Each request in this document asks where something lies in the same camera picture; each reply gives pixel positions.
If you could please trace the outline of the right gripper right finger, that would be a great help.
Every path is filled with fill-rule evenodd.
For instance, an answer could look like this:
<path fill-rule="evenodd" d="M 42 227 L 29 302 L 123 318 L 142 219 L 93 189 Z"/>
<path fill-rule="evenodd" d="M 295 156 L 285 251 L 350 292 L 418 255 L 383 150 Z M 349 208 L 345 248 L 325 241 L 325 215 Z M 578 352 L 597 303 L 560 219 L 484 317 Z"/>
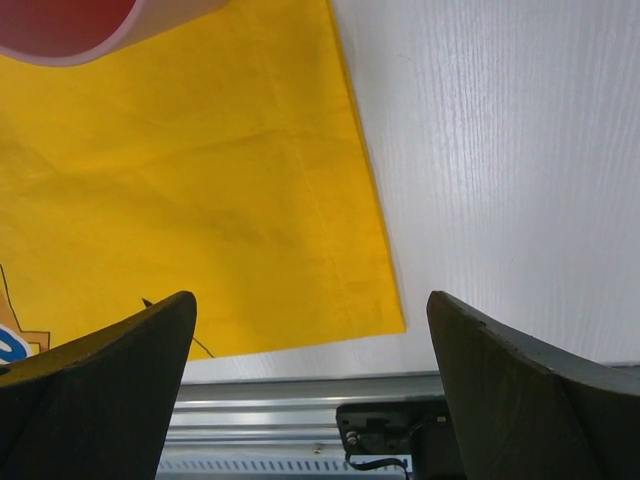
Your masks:
<path fill-rule="evenodd" d="M 470 479 L 636 479 L 639 375 L 525 334 L 443 292 L 426 313 Z"/>

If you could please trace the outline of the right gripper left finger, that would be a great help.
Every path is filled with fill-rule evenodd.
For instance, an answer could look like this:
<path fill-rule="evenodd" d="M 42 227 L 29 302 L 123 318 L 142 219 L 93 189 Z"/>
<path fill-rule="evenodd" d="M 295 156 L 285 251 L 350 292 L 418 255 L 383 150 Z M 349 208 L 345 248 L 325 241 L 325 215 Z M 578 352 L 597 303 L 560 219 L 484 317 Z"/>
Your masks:
<path fill-rule="evenodd" d="M 2 366 L 2 478 L 154 478 L 196 318 L 181 291 Z"/>

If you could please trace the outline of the yellow printed cloth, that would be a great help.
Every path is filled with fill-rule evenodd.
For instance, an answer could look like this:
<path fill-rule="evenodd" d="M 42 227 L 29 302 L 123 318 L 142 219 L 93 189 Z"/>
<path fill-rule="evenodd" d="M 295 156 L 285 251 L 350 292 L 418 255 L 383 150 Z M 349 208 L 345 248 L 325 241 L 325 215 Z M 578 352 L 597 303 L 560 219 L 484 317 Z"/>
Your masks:
<path fill-rule="evenodd" d="M 404 331 L 332 5 L 224 1 L 68 67 L 1 54 L 1 360 L 178 291 L 194 359 Z"/>

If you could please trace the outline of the pink plastic cup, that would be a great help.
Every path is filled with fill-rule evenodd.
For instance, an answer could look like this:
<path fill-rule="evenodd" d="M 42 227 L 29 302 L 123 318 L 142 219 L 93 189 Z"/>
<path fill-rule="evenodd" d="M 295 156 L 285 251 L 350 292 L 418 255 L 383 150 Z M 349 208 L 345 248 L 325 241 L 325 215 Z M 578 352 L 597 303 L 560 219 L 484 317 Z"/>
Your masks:
<path fill-rule="evenodd" d="M 193 0 L 5 0 L 1 3 L 1 54 L 39 66 L 81 65 L 225 4 Z"/>

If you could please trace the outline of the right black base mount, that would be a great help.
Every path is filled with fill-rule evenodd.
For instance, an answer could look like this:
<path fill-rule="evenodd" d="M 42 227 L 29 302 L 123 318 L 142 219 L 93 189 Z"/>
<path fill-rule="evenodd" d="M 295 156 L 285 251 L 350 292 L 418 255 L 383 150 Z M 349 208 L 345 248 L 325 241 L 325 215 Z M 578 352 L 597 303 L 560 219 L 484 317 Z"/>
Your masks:
<path fill-rule="evenodd" d="M 336 424 L 346 463 L 357 471 L 393 468 L 405 479 L 465 479 L 443 396 L 343 404 Z"/>

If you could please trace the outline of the aluminium mounting rail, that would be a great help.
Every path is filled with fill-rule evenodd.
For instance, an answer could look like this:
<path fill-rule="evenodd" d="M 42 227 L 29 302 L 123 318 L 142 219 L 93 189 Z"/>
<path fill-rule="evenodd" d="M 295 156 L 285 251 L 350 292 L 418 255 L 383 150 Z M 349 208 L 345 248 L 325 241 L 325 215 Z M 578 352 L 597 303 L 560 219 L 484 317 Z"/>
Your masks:
<path fill-rule="evenodd" d="M 343 404 L 422 400 L 444 394 L 437 374 L 184 385 L 165 448 L 296 446 L 340 441 Z"/>

